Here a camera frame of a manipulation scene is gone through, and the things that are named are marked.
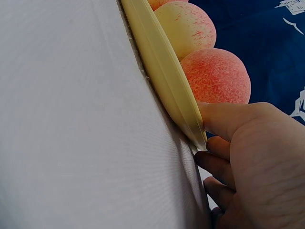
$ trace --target peach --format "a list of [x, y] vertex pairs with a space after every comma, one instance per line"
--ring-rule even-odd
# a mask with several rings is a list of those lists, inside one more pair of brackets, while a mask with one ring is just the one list
[[222, 49], [203, 49], [181, 61], [197, 101], [249, 103], [251, 82], [243, 62]]
[[148, 3], [152, 7], [152, 10], [155, 11], [160, 6], [166, 4], [170, 1], [185, 1], [185, 2], [188, 2], [189, 0], [148, 0]]
[[209, 16], [198, 6], [173, 1], [162, 5], [155, 15], [180, 61], [196, 50], [214, 47], [216, 29]]

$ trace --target white printed design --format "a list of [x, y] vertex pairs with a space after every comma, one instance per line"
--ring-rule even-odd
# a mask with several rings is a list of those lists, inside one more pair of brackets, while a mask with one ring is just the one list
[[281, 1], [280, 5], [275, 8], [286, 6], [292, 15], [297, 15], [299, 13], [305, 12], [305, 0], [285, 0]]
[[295, 101], [295, 111], [291, 117], [301, 117], [305, 121], [305, 88], [300, 92], [300, 98]]
[[304, 35], [304, 33], [296, 26], [296, 23], [292, 23], [292, 22], [288, 21], [286, 18], [283, 18], [283, 19], [284, 19], [284, 21], [285, 21], [288, 25], [294, 26], [294, 28], [295, 28], [298, 32], [300, 32], [300, 34]]

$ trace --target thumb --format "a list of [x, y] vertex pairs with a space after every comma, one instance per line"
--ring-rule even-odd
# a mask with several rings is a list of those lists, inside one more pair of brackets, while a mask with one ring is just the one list
[[[265, 105], [198, 103], [206, 131], [229, 142], [240, 127], [257, 117], [260, 106]], [[273, 109], [273, 106], [268, 104], [265, 108]]]

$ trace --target yellow plastic tray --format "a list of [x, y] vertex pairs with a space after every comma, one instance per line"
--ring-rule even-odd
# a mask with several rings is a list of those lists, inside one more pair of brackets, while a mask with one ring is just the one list
[[179, 60], [147, 0], [122, 0], [146, 71], [166, 111], [200, 149], [207, 137]]

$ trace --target blue fabric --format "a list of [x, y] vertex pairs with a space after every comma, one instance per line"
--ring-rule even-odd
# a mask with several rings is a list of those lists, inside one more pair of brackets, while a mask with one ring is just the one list
[[305, 35], [283, 19], [296, 23], [305, 33], [305, 12], [294, 16], [285, 6], [275, 8], [279, 1], [189, 2], [201, 7], [214, 22], [215, 47], [244, 62], [252, 83], [250, 102], [272, 103], [288, 115], [294, 112], [292, 116], [305, 124]]

